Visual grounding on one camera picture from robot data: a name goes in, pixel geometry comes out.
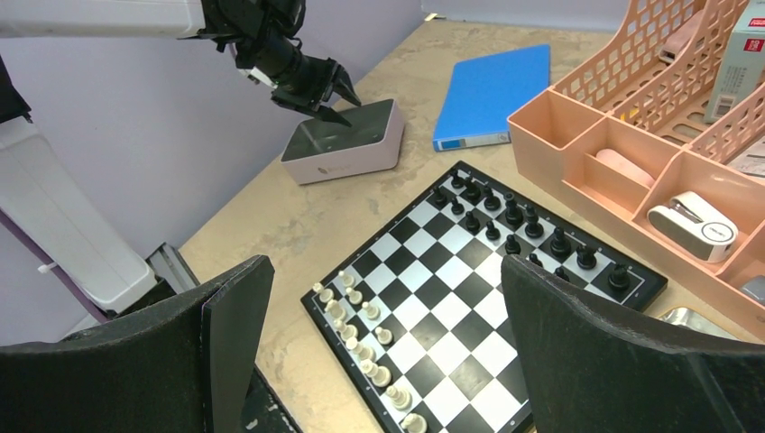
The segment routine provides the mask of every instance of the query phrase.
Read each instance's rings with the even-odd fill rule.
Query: pink object
[[[624,158],[621,153],[612,149],[603,149],[597,153],[598,161],[619,171],[624,176],[640,183],[642,186],[650,188],[656,183],[644,169],[635,165],[632,161]]]

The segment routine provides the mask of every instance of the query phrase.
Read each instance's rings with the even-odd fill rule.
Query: marble pattern tabletop
[[[436,153],[430,143],[455,62],[549,43],[554,82],[610,39],[606,33],[426,22],[356,87],[363,101],[393,97],[401,107],[407,125],[394,170],[299,187],[273,161],[183,245],[183,256],[202,281],[252,255],[271,257],[276,277],[257,364],[304,431],[381,430],[300,297],[456,161],[474,165],[629,252],[519,176],[510,145]],[[658,316],[679,306],[756,341],[674,281],[648,313]]]

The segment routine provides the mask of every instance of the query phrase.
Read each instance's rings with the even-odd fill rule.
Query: white chess piece
[[[391,385],[385,390],[385,395],[391,399],[396,410],[406,410],[411,406],[411,394],[403,388]]]
[[[348,338],[348,341],[346,341],[346,348],[350,350],[352,354],[358,356],[360,362],[369,361],[373,363],[377,358],[377,354],[374,352],[374,349],[362,345],[354,336]]]
[[[340,282],[342,282],[345,287],[354,287],[355,278],[350,273],[340,271],[337,273],[337,276],[340,277]]]
[[[414,412],[404,418],[401,426],[407,430],[407,433],[425,433],[428,431],[428,422]]]
[[[332,316],[332,318],[340,320],[344,320],[346,318],[346,309],[344,309],[343,306],[334,299],[329,300],[327,306],[324,307],[324,310],[329,313],[329,316]]]
[[[358,336],[358,329],[356,329],[354,325],[348,325],[342,320],[335,320],[335,328],[340,333],[340,338],[342,338],[343,341],[348,341],[349,339]]]
[[[372,384],[378,388],[388,386],[388,383],[391,382],[391,371],[386,366],[380,366],[365,359],[359,364],[359,367],[361,367],[361,373],[372,379]]]
[[[393,341],[393,333],[388,329],[377,327],[374,330],[374,334],[377,336],[377,341],[379,341],[381,345],[389,345],[391,341]]]
[[[362,301],[362,294],[358,290],[354,290],[353,287],[346,287],[346,295],[348,295],[348,302],[358,305]]]
[[[369,302],[361,304],[361,308],[364,310],[364,313],[366,313],[367,318],[370,320],[376,320],[378,317],[380,317],[380,309],[377,308],[377,306],[370,304]]]
[[[325,304],[331,301],[335,297],[335,293],[332,291],[332,289],[327,289],[320,282],[317,282],[316,284],[313,285],[313,291],[315,291],[318,294],[318,300],[322,301]]]

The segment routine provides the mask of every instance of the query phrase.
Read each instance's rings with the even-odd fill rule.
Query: black chess piece
[[[433,187],[433,201],[436,203],[436,206],[445,206],[449,199],[444,195],[441,187]]]
[[[454,215],[462,215],[463,212],[465,212],[465,207],[462,206],[462,203],[456,197],[452,198],[452,213]]]
[[[571,281],[570,278],[568,278],[568,274],[566,273],[566,270],[563,269],[563,266],[558,266],[555,268],[555,276],[563,281]]]
[[[518,203],[515,201],[515,194],[508,192],[504,195],[504,219],[511,226],[520,226],[523,224],[523,212],[518,209]]]
[[[537,215],[537,209],[532,206],[526,206],[526,236],[531,239],[541,237],[545,233],[545,227],[539,223],[539,215]]]
[[[500,238],[500,231],[494,226],[493,221],[486,223],[486,239],[490,241],[496,241]]]
[[[507,238],[505,238],[504,251],[507,254],[521,253],[521,244],[515,239],[515,235],[507,235]]]
[[[497,196],[494,195],[492,187],[486,185],[484,187],[484,206],[487,210],[497,210],[502,204]]]
[[[571,254],[571,241],[568,240],[566,232],[563,231],[562,227],[555,227],[555,230],[553,230],[550,251],[552,255],[559,259],[568,257]]]
[[[465,181],[459,177],[459,170],[454,168],[449,173],[452,175],[452,188],[459,189],[464,187]]]
[[[576,264],[582,269],[593,269],[597,264],[595,250],[587,245],[579,245],[576,248]]]
[[[466,216],[465,228],[467,229],[467,231],[472,233],[472,234],[478,233],[478,231],[481,230],[481,222],[478,221],[478,218],[476,218],[473,215],[473,211],[472,210],[468,210],[465,213],[465,216]]]
[[[630,274],[627,273],[627,266],[617,263],[613,271],[608,276],[608,285],[616,291],[625,291],[630,288]]]

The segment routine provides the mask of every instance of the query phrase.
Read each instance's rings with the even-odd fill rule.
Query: blue binder
[[[458,62],[433,133],[437,152],[510,143],[507,116],[549,86],[549,45]]]

